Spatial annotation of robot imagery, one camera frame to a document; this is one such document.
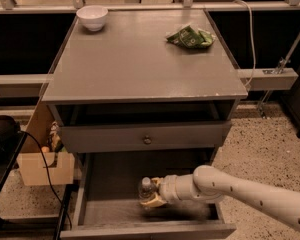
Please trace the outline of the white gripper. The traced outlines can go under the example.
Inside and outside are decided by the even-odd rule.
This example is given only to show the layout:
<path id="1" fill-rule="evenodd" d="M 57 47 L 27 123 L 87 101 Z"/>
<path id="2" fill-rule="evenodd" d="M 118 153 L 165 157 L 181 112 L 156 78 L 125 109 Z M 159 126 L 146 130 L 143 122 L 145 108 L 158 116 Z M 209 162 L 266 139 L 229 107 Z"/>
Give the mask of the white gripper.
<path id="1" fill-rule="evenodd" d="M 152 182 L 159 188 L 159 194 L 154 193 L 149 197 L 142 198 L 140 204 L 148 208 L 157 208 L 166 203 L 175 203 L 183 200 L 182 185 L 183 177 L 167 175 L 166 177 L 154 177 Z"/>

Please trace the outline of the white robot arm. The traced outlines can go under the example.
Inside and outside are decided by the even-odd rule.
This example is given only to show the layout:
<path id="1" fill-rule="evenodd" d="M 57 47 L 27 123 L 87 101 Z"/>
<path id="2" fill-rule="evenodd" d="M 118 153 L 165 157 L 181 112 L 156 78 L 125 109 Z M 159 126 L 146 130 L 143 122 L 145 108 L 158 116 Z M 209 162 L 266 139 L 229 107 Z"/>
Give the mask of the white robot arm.
<path id="1" fill-rule="evenodd" d="M 300 192 L 245 180 L 213 166 L 198 166 L 192 174 L 144 177 L 140 203 L 161 207 L 178 201 L 217 201 L 230 196 L 300 232 Z"/>

